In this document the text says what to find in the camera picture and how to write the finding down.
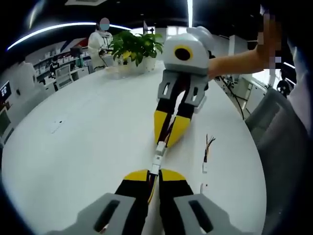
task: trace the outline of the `black cable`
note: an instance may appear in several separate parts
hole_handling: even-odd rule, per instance
[[[229,89],[230,93],[235,97],[237,103],[238,103],[238,106],[239,106],[239,109],[241,111],[241,116],[243,117],[243,120],[245,120],[245,116],[244,116],[244,113],[243,113],[243,110],[241,109],[241,106],[240,106],[240,103],[237,99],[237,96],[234,94],[234,92],[231,90],[231,88],[227,85],[227,83],[224,81],[224,79],[220,76],[220,79],[224,82],[225,86],[227,86],[227,88]]]

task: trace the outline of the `human arm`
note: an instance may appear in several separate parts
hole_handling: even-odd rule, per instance
[[[275,18],[265,13],[264,30],[259,33],[257,47],[237,55],[210,59],[208,75],[214,78],[224,74],[254,73],[267,69],[274,61],[271,58],[275,58],[275,50],[280,49],[280,43],[280,25]]]

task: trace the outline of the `person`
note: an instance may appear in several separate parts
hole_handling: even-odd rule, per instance
[[[20,57],[15,70],[13,88],[20,97],[28,95],[37,83],[36,71],[31,63],[25,62],[25,57]]]
[[[286,77],[283,75],[283,73],[280,71],[282,80],[279,81],[277,84],[277,90],[287,98],[287,96],[290,94],[290,88],[289,83],[286,81]]]
[[[284,4],[280,0],[263,0],[261,2],[263,11],[263,32],[258,35],[258,44],[254,50],[246,51],[233,56],[209,59],[208,76],[214,79],[223,74],[244,74],[262,71],[263,69],[275,68],[275,52],[281,50],[282,43],[288,43],[293,55],[293,62],[296,71],[297,84],[291,91],[287,100],[289,101],[299,123],[303,124],[303,130],[307,134],[304,136],[307,146],[307,162],[302,172],[302,180],[297,185],[293,195],[291,207],[286,211],[288,215],[281,217],[284,221],[284,227],[277,228],[277,233],[288,234],[303,228],[309,228],[311,222],[305,215],[305,211],[312,209],[312,156],[313,156],[313,78],[312,78],[312,45],[310,37],[304,35],[303,27],[311,21],[309,7],[305,7],[305,2],[300,0],[293,4]],[[288,116],[283,112],[278,112],[274,117],[271,127],[266,130],[267,137],[279,136],[281,139],[287,138],[279,135],[284,129],[290,128]],[[272,151],[279,151],[279,146],[271,145]],[[281,171],[277,171],[277,177],[281,177]]]
[[[91,57],[92,67],[95,71],[102,70],[106,63],[101,58],[106,54],[113,37],[107,31],[101,30],[100,24],[96,24],[96,30],[89,36],[88,53]]]
[[[55,77],[55,71],[60,68],[60,63],[58,62],[58,57],[55,55],[52,58],[52,63],[50,64],[50,73],[52,77]]]

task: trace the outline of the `ceiling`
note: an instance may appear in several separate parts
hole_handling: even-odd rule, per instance
[[[66,2],[67,0],[6,2],[6,11],[0,15],[0,20],[10,21],[10,24],[6,26],[5,37],[1,39],[2,68],[21,54],[27,55],[60,41],[88,37],[94,31],[94,26],[73,26],[53,30],[32,37],[5,52],[7,47],[22,36],[60,23],[94,22],[106,17],[111,24],[129,28],[142,27],[143,20],[147,25],[155,27],[188,26],[187,0],[106,0],[98,6],[65,5]],[[258,1],[193,0],[193,4],[193,26],[205,26],[216,35],[236,34],[246,40],[257,38],[262,22]],[[115,34],[120,30],[110,28],[109,31]]]

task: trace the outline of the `black circular eye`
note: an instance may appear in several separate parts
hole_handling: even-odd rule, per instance
[[[179,59],[179,60],[189,60],[190,59],[190,53],[189,51],[187,51],[184,48],[179,48],[175,51],[175,56]]]

